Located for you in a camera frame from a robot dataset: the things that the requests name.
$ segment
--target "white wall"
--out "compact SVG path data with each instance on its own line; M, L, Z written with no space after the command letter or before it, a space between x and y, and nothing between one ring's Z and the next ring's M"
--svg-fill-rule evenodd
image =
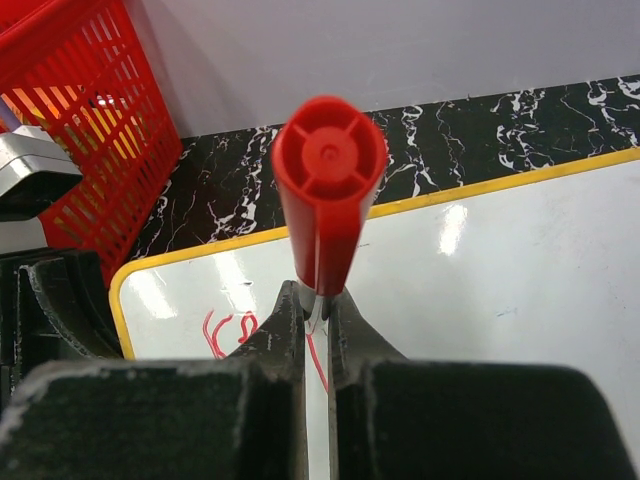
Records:
M638 0L129 0L181 136L640 73Z

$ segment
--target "whiteboard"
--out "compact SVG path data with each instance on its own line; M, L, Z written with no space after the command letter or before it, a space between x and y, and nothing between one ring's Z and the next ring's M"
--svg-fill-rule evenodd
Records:
M638 205L640 162L631 161L374 218L347 286L409 358L586 373L640 465ZM135 358L211 358L203 322L212 311L212 324L232 316L217 337L228 354L246 312L263 321L282 281L295 278L287 238L185 252L168 264L141 260L114 284Z

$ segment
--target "red plastic basket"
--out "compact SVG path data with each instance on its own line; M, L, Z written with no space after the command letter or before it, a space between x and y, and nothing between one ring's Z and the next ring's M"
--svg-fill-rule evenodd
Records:
M107 285L182 146L121 0L0 8L0 93L84 178L40 216L52 247L96 250Z

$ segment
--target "black plastic part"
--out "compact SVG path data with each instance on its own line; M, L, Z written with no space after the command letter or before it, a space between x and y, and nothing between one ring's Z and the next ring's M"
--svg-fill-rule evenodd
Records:
M60 262L44 263L54 277ZM303 375L302 310L285 282L272 315L223 361L34 370L0 424L0 478L304 478Z
M348 293L329 335L333 479L636 478L577 371L402 359Z
M0 196L0 222L28 220L41 214L81 180L80 173L32 173Z
M0 256L0 400L49 360L121 357L95 252Z
M298 284L284 282L273 313L228 357L255 360L271 381L268 408L277 422L271 426L272 455L286 459L287 478L295 479L307 477L303 315Z

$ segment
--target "red marker cap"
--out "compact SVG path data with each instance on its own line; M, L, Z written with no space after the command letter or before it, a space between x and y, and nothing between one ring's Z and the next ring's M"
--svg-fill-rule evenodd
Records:
M387 164L384 136L336 97L305 103L272 153L296 273L318 295L342 292Z

